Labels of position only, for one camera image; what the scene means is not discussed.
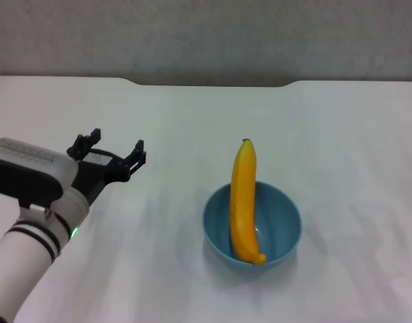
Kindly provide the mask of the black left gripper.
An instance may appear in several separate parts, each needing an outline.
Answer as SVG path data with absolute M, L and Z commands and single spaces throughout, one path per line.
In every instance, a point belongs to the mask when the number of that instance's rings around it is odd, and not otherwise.
M 89 135 L 78 135 L 74 144 L 67 149 L 67 155 L 78 162 L 79 170 L 71 185 L 86 198 L 89 205 L 98 198 L 106 185 L 113 182 L 128 182 L 129 175 L 134 174 L 146 163 L 144 141 L 138 140 L 132 152 L 125 158 L 113 153 L 93 149 L 98 157 L 109 157 L 105 165 L 86 161 L 84 158 L 91 148 L 101 139 L 101 130 L 94 129 Z

